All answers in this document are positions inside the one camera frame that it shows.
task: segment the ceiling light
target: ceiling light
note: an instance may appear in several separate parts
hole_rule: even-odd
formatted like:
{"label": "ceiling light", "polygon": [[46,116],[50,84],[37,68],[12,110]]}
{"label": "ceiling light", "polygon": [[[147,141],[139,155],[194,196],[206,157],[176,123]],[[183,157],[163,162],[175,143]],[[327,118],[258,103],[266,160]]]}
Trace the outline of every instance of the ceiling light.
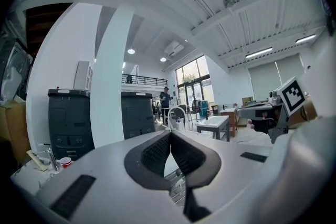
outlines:
{"label": "ceiling light", "polygon": [[308,37],[300,38],[300,39],[298,39],[297,41],[295,41],[295,43],[296,43],[296,44],[297,44],[297,43],[302,43],[302,42],[305,42],[305,41],[307,41],[307,40],[309,40],[309,39],[312,39],[312,38],[314,38],[314,37],[316,37],[315,34],[314,34],[314,35],[311,35],[311,36],[308,36]]}
{"label": "ceiling light", "polygon": [[128,49],[128,51],[127,51],[129,54],[135,54],[135,50],[134,49],[132,49],[132,48],[130,48],[130,49]]}
{"label": "ceiling light", "polygon": [[265,49],[265,50],[257,51],[253,54],[248,54],[248,55],[246,55],[246,59],[251,58],[251,57],[256,56],[256,55],[259,55],[259,54],[263,54],[263,53],[271,51],[271,50],[273,50],[273,48],[268,48],[268,49]]}

